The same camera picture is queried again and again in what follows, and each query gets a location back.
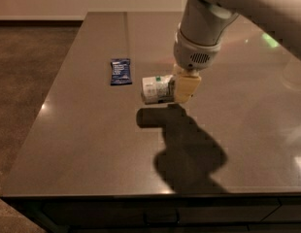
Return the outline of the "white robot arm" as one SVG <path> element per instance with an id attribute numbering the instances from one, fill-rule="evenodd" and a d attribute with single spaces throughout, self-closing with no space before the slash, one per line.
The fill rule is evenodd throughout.
<path id="1" fill-rule="evenodd" d="M 185 103 L 212 65 L 223 33 L 238 16 L 256 24 L 301 61 L 301 0 L 187 0 L 175 36 L 174 101 Z"/>

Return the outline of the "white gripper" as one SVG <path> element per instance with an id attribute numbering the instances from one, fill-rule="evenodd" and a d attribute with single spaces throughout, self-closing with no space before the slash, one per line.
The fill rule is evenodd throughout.
<path id="1" fill-rule="evenodd" d="M 173 68 L 174 102 L 186 103 L 201 83 L 197 70 L 211 66 L 220 50 L 221 44 L 201 46 L 189 41 L 181 30 L 175 35 Z"/>

